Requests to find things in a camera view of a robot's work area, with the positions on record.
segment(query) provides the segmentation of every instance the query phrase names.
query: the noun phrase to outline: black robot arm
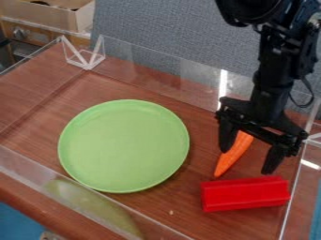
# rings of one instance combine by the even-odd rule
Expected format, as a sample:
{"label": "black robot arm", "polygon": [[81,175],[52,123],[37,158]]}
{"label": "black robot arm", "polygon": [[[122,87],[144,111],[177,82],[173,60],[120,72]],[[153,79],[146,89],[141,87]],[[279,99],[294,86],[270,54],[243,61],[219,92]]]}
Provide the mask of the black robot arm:
{"label": "black robot arm", "polygon": [[315,0],[215,0],[225,22],[252,25],[260,35],[259,68],[249,100],[220,97],[216,112],[219,147],[228,151],[237,130],[270,144],[261,173],[272,173],[282,159],[295,156],[304,130],[284,115],[294,80],[310,87],[306,75],[316,62],[319,4]]}

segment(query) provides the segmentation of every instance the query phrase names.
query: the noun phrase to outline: plate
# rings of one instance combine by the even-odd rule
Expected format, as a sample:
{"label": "plate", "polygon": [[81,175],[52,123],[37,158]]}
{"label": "plate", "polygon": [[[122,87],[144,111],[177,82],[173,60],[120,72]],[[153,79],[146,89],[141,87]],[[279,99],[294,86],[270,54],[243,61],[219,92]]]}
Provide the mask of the plate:
{"label": "plate", "polygon": [[98,191],[125,193],[161,183],[179,169],[189,136],[177,116],[141,100],[101,103],[69,121],[60,135],[62,168]]}

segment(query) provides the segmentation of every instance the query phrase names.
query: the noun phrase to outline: brown tabletop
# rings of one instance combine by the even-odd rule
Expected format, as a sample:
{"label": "brown tabletop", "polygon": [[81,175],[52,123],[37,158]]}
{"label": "brown tabletop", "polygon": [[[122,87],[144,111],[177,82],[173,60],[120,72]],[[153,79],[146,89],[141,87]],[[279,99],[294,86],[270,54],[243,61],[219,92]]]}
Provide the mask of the brown tabletop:
{"label": "brown tabletop", "polygon": [[[130,194],[106,195],[193,239],[276,239],[286,206],[201,212],[199,184],[212,180],[220,154],[211,110],[215,91],[203,95],[205,86],[201,84],[114,58],[100,65],[105,74],[80,70],[65,63],[60,49],[58,45],[50,47],[0,78],[1,145],[68,175],[58,163],[56,145],[72,117],[92,105],[114,99],[157,103],[173,111],[185,124],[188,157],[179,171],[159,186]],[[133,75],[129,70],[124,71],[128,65],[133,66]],[[259,176],[267,149],[268,146],[255,140],[220,179]],[[287,158],[274,173],[290,182],[298,159]],[[114,233],[2,173],[0,200],[69,239],[117,238]]]}

